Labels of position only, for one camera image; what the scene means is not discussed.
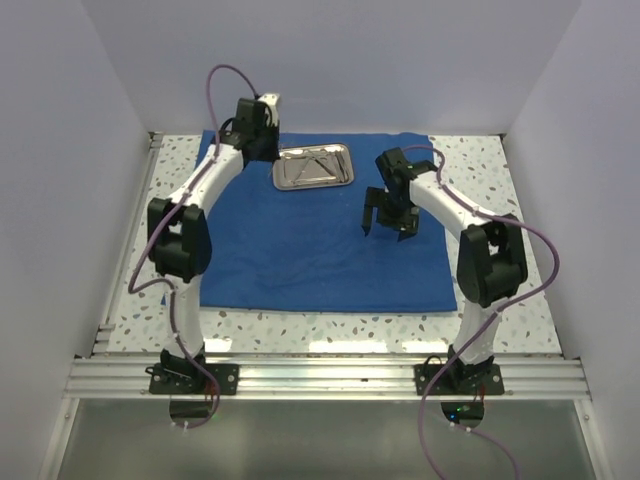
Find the steel surgical scissors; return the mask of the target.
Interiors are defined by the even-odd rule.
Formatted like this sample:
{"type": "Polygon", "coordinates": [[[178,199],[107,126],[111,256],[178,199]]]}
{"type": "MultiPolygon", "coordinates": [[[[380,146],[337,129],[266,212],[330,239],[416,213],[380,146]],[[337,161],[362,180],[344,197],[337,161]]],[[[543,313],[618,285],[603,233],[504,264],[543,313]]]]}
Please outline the steel surgical scissors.
{"type": "Polygon", "coordinates": [[[316,152],[310,152],[310,153],[306,153],[306,154],[304,155],[304,158],[305,158],[305,163],[303,164],[303,167],[301,168],[301,170],[300,170],[300,172],[299,172],[299,176],[302,176],[302,175],[306,172],[306,170],[307,170],[307,168],[308,168],[308,165],[309,165],[310,163],[312,163],[312,164],[316,164],[316,165],[317,165],[321,170],[323,170],[327,175],[332,176],[332,177],[335,177],[335,176],[336,176],[336,173],[335,173],[333,170],[331,170],[331,169],[330,169],[330,168],[329,168],[329,167],[324,163],[325,157],[323,157],[323,156],[319,156],[316,152]]]}

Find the stainless steel instrument tray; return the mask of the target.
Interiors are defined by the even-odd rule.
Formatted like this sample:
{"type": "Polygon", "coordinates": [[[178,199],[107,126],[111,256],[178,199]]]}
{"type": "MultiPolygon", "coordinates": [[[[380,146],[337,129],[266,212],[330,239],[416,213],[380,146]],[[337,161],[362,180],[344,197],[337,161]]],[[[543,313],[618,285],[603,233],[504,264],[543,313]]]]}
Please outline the stainless steel instrument tray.
{"type": "Polygon", "coordinates": [[[341,187],[355,180],[355,171],[349,148],[345,144],[299,146],[280,150],[280,158],[273,166],[272,180],[274,187],[280,191],[341,187]],[[306,172],[299,176],[305,163],[304,155],[310,152],[325,157],[324,163],[336,173],[336,176],[327,175],[312,163],[308,165],[306,172]]]}

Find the blue surgical drape cloth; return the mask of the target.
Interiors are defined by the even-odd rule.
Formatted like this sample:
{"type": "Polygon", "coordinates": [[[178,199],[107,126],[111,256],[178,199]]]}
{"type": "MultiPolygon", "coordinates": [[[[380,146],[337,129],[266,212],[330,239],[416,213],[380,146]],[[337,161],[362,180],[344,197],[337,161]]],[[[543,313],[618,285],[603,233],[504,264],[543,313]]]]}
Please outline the blue surgical drape cloth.
{"type": "Polygon", "coordinates": [[[269,164],[252,162],[224,189],[207,224],[212,260],[200,304],[338,313],[438,313],[457,308],[446,235],[426,212],[418,233],[361,228],[366,189],[383,182],[376,158],[394,147],[424,146],[415,133],[301,134],[282,147],[341,143],[355,171],[342,187],[280,191],[269,164]]]}

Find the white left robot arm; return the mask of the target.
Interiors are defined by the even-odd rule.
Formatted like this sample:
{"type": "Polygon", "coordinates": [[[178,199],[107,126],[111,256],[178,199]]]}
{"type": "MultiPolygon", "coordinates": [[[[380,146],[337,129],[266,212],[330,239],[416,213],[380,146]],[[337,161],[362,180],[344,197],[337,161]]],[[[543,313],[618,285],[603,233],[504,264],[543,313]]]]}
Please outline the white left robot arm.
{"type": "Polygon", "coordinates": [[[190,177],[170,196],[147,207],[148,258],[167,285],[170,343],[153,376],[193,393],[213,385],[204,360],[200,286],[212,259],[207,216],[226,187],[251,161],[279,159],[280,95],[237,103],[231,129],[214,133],[190,177]]]}

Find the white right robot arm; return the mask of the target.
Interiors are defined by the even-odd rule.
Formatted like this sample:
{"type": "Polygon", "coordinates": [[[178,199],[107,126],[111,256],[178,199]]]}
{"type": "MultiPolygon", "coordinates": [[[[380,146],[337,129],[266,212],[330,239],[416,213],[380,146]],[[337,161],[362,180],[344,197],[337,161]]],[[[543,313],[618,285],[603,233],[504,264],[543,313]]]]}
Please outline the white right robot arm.
{"type": "Polygon", "coordinates": [[[372,223],[398,233],[418,232],[419,213],[433,216],[458,241],[456,280],[464,296],[463,317],[440,372],[425,377],[468,392],[491,372],[494,339],[506,301],[528,278],[523,235],[513,215],[499,216],[442,183],[442,167],[429,160],[411,163],[401,148],[375,160],[382,188],[366,191],[362,229],[372,223]]]}

